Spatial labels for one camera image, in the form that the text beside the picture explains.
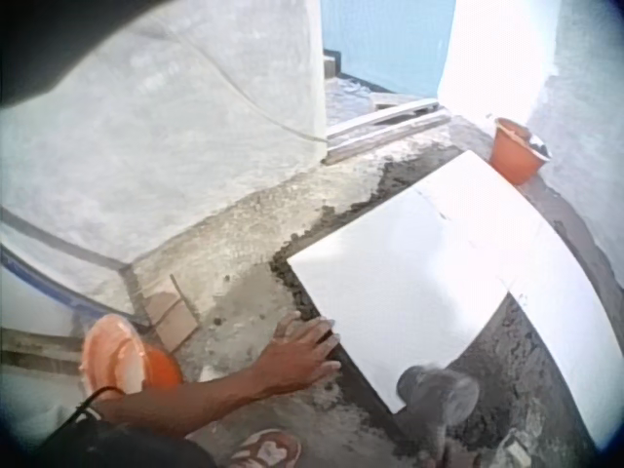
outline floor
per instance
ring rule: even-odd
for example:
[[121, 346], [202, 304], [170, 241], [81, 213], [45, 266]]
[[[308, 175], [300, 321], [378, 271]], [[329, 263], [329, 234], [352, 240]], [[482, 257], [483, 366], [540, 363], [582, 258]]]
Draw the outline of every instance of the floor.
[[[340, 98], [345, 93], [358, 106], [349, 109], [348, 118], [368, 112], [366, 89], [337, 81], [328, 83], [338, 89], [329, 95]], [[339, 111], [340, 106], [334, 103], [333, 108]], [[332, 116], [330, 105], [328, 112], [330, 123], [339, 118]], [[280, 271], [287, 256], [467, 149], [487, 158], [491, 138], [453, 118], [248, 196], [138, 261], [134, 273], [144, 289], [174, 274], [200, 319], [200, 329], [175, 353], [185, 377], [228, 374], [250, 364], [280, 317], [312, 305]], [[579, 259], [624, 347], [623, 293], [587, 227], [539, 177], [521, 190]], [[486, 391], [473, 416], [451, 434], [467, 448], [478, 449], [485, 460], [492, 459], [510, 431], [526, 440], [535, 466], [584, 466], [592, 456], [559, 372], [513, 300], [501, 306], [455, 365], [476, 375]], [[223, 462], [253, 431], [277, 426], [302, 439], [304, 468], [414, 466], [415, 459], [406, 455], [384, 415], [367, 407], [367, 395], [354, 393], [351, 378], [345, 372], [335, 382], [252, 405], [193, 439]]]

